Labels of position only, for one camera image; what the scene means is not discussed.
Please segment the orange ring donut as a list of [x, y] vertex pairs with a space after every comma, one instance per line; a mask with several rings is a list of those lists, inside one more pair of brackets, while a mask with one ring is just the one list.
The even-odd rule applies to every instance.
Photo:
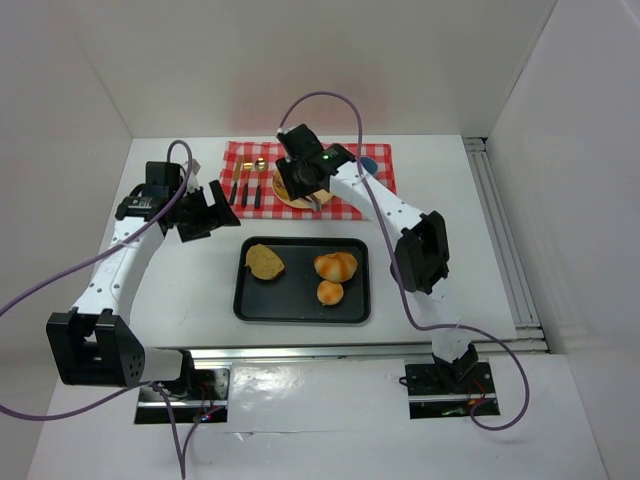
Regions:
[[288, 192], [284, 185], [277, 179], [273, 180], [273, 189], [277, 193], [277, 195], [285, 200], [289, 199]]

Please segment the silver metal tongs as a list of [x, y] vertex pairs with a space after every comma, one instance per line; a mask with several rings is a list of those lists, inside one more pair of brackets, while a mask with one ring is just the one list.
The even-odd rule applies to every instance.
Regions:
[[305, 196], [301, 201], [313, 211], [319, 212], [322, 208], [322, 202], [314, 195]]

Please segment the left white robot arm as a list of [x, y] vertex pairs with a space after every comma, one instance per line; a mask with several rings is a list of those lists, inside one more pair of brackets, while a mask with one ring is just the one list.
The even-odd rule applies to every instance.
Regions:
[[134, 388], [147, 382], [187, 387], [192, 356], [185, 350], [148, 348], [131, 331], [133, 303], [145, 271], [169, 230], [182, 242], [210, 237], [240, 221], [219, 181], [214, 202], [184, 167], [149, 162], [144, 183], [116, 209], [112, 254], [99, 261], [89, 286], [68, 312], [54, 313], [46, 334], [66, 385]]

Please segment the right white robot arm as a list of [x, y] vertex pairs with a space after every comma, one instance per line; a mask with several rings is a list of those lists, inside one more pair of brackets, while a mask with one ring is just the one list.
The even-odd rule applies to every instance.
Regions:
[[409, 205], [367, 172], [361, 143], [353, 151], [338, 143], [326, 146], [305, 124], [280, 128], [276, 138], [285, 151], [276, 167], [291, 199], [309, 202], [317, 191], [326, 190], [378, 222], [403, 305], [413, 301], [420, 308], [423, 322], [408, 314], [410, 324], [430, 334], [441, 373], [461, 382], [478, 355], [447, 291], [450, 251], [443, 216]]

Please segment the flat brown speckled bread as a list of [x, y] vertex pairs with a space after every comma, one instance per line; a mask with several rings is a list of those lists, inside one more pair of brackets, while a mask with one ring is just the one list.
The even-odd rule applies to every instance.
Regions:
[[271, 281], [285, 270], [280, 257], [263, 244], [252, 245], [245, 255], [245, 266], [259, 280]]

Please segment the yellow plate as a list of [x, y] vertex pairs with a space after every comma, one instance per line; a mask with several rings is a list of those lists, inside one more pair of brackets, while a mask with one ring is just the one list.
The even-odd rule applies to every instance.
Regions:
[[[295, 209], [313, 209], [313, 203], [306, 201], [305, 199], [291, 200], [284, 187], [280, 173], [275, 170], [271, 178], [272, 189], [275, 196], [285, 205]], [[314, 193], [315, 198], [319, 202], [320, 206], [327, 204], [333, 197], [333, 195], [326, 190], [319, 190]]]

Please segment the red checkered cloth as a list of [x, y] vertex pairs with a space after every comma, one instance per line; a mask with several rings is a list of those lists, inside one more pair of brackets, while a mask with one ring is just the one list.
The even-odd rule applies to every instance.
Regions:
[[[275, 142], [229, 141], [226, 144], [222, 169], [219, 180], [224, 193], [229, 196], [232, 188], [232, 176], [236, 160], [239, 156], [248, 156], [253, 161], [253, 171], [249, 181], [248, 203], [241, 206], [243, 175], [238, 182], [235, 204], [232, 209], [241, 219], [276, 219], [276, 220], [362, 220], [364, 218], [356, 208], [345, 201], [332, 197], [322, 206], [319, 212], [312, 209], [295, 209], [282, 203], [274, 194], [271, 178], [276, 170], [275, 161], [284, 155], [283, 148]], [[264, 157], [268, 164], [268, 171], [262, 176], [261, 207], [254, 208], [254, 197], [257, 186], [257, 172], [254, 163], [259, 157]]]

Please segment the blue cup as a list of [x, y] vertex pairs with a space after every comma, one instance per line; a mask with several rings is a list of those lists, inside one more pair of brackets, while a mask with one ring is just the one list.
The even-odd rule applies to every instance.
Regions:
[[378, 172], [378, 164], [377, 162], [368, 156], [362, 156], [360, 158], [362, 168], [371, 176], [375, 177]]

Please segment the large swirled orange bun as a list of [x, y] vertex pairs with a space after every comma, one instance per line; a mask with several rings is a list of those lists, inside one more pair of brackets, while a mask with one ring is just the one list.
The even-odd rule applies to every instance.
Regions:
[[316, 273], [324, 280], [344, 283], [352, 279], [358, 267], [356, 258], [348, 252], [335, 252], [315, 258]]

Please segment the black tray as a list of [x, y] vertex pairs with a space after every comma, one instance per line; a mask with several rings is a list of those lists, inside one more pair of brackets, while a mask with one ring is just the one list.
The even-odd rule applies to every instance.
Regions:
[[[245, 264], [249, 249], [258, 244], [284, 263], [284, 271], [273, 280], [256, 278]], [[352, 254], [358, 266], [344, 286], [343, 299], [324, 306], [317, 299], [321, 277], [313, 261], [336, 252]], [[357, 325], [370, 315], [368, 247], [359, 239], [253, 236], [244, 241], [240, 253], [233, 311], [243, 321]]]

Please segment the small round orange bun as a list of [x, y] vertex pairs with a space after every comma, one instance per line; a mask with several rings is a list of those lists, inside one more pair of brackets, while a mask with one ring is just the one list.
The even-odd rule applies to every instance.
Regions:
[[317, 288], [317, 299], [324, 306], [339, 304], [344, 297], [344, 289], [340, 283], [323, 280]]

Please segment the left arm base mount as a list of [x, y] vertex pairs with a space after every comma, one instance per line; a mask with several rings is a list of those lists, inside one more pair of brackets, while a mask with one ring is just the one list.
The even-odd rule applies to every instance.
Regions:
[[169, 424], [169, 411], [177, 424], [226, 423], [231, 368], [229, 365], [192, 368], [186, 376], [171, 382], [156, 382], [156, 387], [139, 390], [134, 423]]

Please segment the aluminium front rail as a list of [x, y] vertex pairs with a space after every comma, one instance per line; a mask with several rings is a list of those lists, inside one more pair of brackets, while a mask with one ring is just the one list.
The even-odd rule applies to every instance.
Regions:
[[180, 348], [195, 361], [297, 360], [430, 355], [430, 343], [336, 344], [238, 348]]

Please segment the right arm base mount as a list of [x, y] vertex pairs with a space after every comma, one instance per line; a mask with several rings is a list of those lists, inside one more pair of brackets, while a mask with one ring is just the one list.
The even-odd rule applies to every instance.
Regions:
[[498, 416], [500, 408], [488, 362], [478, 363], [459, 383], [447, 380], [433, 363], [406, 364], [398, 380], [408, 395], [411, 419]]

